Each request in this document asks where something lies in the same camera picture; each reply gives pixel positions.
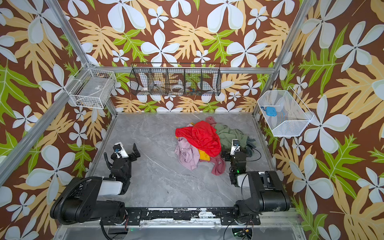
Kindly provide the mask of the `olive green cloth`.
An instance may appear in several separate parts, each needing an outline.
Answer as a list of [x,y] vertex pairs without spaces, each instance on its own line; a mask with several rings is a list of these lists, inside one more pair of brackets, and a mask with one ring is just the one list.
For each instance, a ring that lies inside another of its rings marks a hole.
[[233,139],[240,141],[241,148],[256,147],[256,141],[238,129],[231,129],[228,126],[222,124],[215,124],[214,128],[216,129],[216,133],[220,138],[220,143],[223,150],[231,149]]

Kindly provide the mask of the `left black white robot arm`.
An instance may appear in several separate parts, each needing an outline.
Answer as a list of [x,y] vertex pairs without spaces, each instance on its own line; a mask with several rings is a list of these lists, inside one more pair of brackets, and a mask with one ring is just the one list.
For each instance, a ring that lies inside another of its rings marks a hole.
[[131,184],[132,162],[140,158],[141,154],[136,144],[130,154],[125,151],[122,143],[116,143],[113,150],[110,157],[104,153],[109,177],[76,177],[71,180],[50,210],[52,219],[62,225],[96,220],[119,225],[127,220],[123,202],[99,201],[98,197],[124,195]]

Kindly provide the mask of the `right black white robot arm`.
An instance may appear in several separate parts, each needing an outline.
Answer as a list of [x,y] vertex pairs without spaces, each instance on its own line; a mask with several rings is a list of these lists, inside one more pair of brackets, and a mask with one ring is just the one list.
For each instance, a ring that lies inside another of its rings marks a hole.
[[244,152],[230,154],[229,161],[231,184],[241,189],[242,197],[234,205],[235,216],[285,212],[290,209],[291,201],[277,172],[247,172],[247,155]]

